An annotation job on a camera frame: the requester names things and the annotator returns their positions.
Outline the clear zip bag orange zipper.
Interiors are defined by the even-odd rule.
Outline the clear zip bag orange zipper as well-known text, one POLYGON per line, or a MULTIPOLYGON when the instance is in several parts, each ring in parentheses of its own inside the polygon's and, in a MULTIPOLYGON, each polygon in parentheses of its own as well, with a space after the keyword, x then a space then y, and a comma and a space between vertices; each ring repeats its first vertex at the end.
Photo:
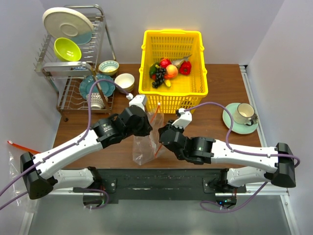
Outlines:
POLYGON ((134 137, 133 141, 133 161, 138 165, 151 162, 165 152, 165 148, 159 143, 159 128, 165 125, 164 113, 161 112, 160 103, 148 112, 148 121, 152 126, 152 131, 145 137, 134 137))

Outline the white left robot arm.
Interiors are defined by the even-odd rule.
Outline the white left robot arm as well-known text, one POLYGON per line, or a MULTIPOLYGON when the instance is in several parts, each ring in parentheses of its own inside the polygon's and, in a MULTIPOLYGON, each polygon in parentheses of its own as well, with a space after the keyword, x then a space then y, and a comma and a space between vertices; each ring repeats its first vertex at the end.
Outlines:
POLYGON ((151 130, 144 106, 131 105, 120 114, 98 120, 82 134, 49 151, 22 154, 21 173, 29 198, 39 199, 52 192, 62 181, 57 172, 68 164, 129 136, 147 136, 151 130))

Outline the black grape bunch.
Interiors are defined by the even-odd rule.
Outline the black grape bunch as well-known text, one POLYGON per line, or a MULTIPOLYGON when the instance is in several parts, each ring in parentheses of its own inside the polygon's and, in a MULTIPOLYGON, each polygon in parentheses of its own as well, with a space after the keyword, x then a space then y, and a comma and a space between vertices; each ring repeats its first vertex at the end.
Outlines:
POLYGON ((166 69, 165 68, 156 68, 156 72, 152 75, 152 82, 153 88, 160 87, 165 81, 166 69))

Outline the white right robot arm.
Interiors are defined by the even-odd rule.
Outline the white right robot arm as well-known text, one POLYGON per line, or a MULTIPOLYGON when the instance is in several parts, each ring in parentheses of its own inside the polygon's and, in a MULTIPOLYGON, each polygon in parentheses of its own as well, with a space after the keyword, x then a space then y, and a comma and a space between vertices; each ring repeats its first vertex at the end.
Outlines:
POLYGON ((275 147, 228 145, 224 141, 204 137, 186 137, 184 129, 168 122, 159 128, 159 142, 173 152, 178 160, 195 165, 237 164, 239 169, 227 169, 216 185, 223 192, 257 182, 270 182, 282 188, 293 188, 295 157, 285 143, 275 147))

